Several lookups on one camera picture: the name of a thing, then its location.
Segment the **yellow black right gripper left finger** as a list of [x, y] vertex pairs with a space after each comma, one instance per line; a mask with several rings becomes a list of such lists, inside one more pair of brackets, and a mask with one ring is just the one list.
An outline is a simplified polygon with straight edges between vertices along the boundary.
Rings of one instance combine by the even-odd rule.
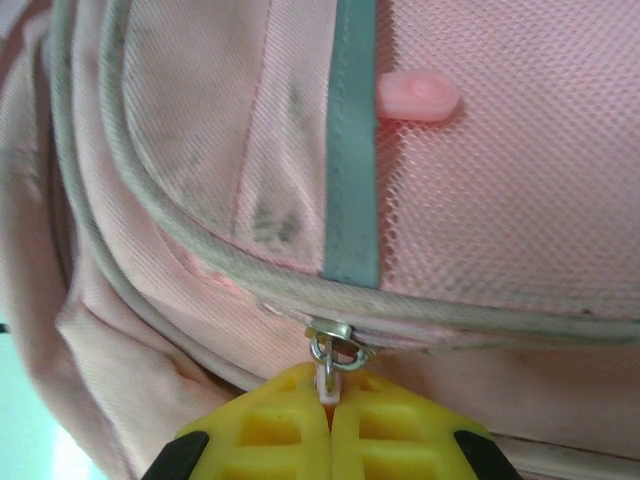
[[187, 424], [144, 480], [331, 480], [316, 369], [296, 365]]

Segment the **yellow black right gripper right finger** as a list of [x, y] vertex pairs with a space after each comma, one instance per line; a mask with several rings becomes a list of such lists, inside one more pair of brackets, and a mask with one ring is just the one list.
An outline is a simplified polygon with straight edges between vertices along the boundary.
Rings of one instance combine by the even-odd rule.
[[332, 480], [523, 480], [476, 421], [372, 373], [344, 380]]

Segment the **pink backpack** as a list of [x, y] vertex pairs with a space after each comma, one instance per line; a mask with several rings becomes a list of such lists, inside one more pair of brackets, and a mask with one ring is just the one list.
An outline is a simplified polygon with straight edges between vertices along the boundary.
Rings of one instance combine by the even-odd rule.
[[640, 480], [640, 0], [30, 0], [0, 309], [108, 480], [331, 351]]

